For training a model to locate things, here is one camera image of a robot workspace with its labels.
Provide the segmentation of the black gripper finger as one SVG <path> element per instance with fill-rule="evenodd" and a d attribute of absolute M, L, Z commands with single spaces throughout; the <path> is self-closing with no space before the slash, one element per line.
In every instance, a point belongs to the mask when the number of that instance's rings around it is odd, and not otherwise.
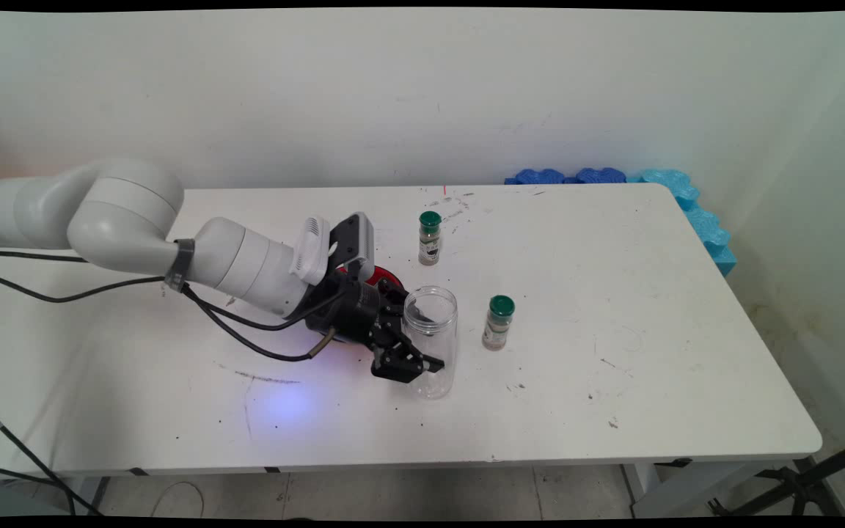
<path fill-rule="evenodd" d="M 406 300 L 409 292 L 396 283 L 376 283 L 376 290 L 380 294 L 380 314 L 399 315 L 404 320 L 409 318 L 414 323 L 422 325 L 434 325 L 435 320 L 420 309 L 418 301 Z"/>
<path fill-rule="evenodd" d="M 442 359 L 424 354 L 401 330 L 392 326 L 371 331 L 373 363 L 371 373 L 378 378 L 409 384 L 425 373 L 445 367 Z"/>

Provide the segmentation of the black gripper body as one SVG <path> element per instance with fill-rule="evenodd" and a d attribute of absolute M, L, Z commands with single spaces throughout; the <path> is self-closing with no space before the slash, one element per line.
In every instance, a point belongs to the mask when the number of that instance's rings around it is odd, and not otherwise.
<path fill-rule="evenodd" d="M 383 326 L 395 327 L 393 315 L 380 314 L 380 294 L 376 283 L 395 283 L 389 273 L 373 274 L 369 283 L 357 282 L 346 273 L 333 273 L 323 280 L 307 299 L 308 307 L 320 301 L 336 298 L 325 307 L 305 318 L 306 327 L 326 334 L 334 329 L 334 338 L 348 343 L 372 347 L 371 331 Z"/>

